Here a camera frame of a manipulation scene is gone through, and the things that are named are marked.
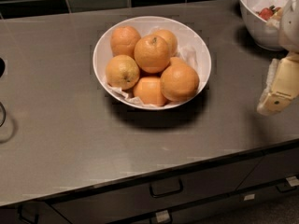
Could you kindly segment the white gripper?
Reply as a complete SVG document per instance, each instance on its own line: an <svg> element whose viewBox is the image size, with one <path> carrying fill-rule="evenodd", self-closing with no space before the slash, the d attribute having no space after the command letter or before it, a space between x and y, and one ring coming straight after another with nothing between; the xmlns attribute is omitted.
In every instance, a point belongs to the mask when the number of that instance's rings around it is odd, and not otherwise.
<svg viewBox="0 0 299 224"><path fill-rule="evenodd" d="M257 105L257 111L265 116L283 111L299 95L299 0L289 0L283 8L278 42L290 52L269 65L266 87Z"/></svg>

